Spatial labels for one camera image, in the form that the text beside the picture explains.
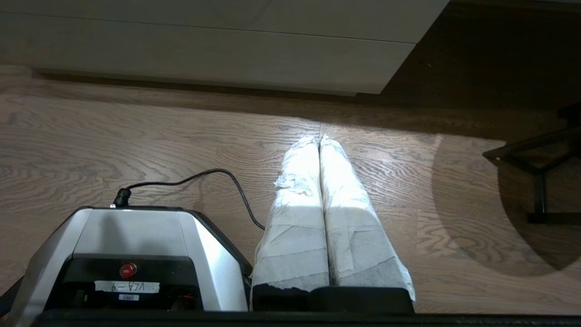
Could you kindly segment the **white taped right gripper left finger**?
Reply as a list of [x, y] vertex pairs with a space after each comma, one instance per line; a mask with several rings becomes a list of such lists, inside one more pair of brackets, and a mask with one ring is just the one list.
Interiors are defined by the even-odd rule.
[[330, 285], [318, 142], [301, 137], [283, 156], [276, 195], [255, 250], [253, 286]]

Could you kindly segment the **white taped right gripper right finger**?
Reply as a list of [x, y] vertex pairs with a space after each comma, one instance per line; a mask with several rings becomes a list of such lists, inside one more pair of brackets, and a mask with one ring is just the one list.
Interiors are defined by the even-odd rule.
[[323, 136], [319, 144], [321, 192], [332, 284], [404, 288], [416, 292], [342, 145]]

